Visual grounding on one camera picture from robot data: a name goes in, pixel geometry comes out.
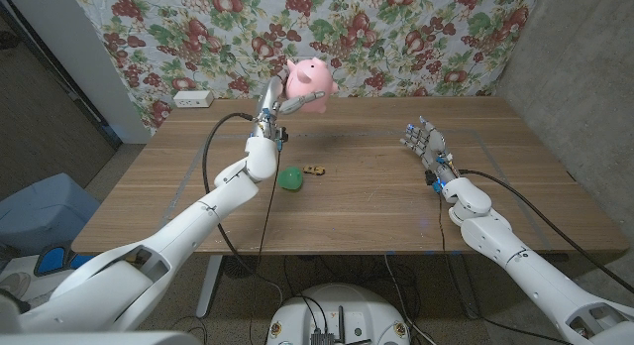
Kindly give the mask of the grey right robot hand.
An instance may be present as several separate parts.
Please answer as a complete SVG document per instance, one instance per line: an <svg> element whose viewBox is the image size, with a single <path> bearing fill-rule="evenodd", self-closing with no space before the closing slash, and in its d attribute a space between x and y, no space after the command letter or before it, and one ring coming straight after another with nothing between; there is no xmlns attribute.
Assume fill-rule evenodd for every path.
<svg viewBox="0 0 634 345"><path fill-rule="evenodd" d="M453 164L453 155L446 146L444 135L422 116L419 121L419 125L407 125L400 143L420 159L427 184L437 183L444 187L460 173Z"/></svg>

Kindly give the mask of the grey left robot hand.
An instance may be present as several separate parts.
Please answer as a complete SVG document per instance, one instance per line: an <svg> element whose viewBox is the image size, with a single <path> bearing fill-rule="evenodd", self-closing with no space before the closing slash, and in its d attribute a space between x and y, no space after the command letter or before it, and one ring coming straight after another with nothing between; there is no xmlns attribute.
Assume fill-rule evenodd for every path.
<svg viewBox="0 0 634 345"><path fill-rule="evenodd" d="M276 120L279 115L297 112L309 102L325 96L324 91L312 91L305 95L281 101L284 93L285 82L279 76L272 77L264 86L257 102L251 137L262 137L275 141L278 139Z"/></svg>

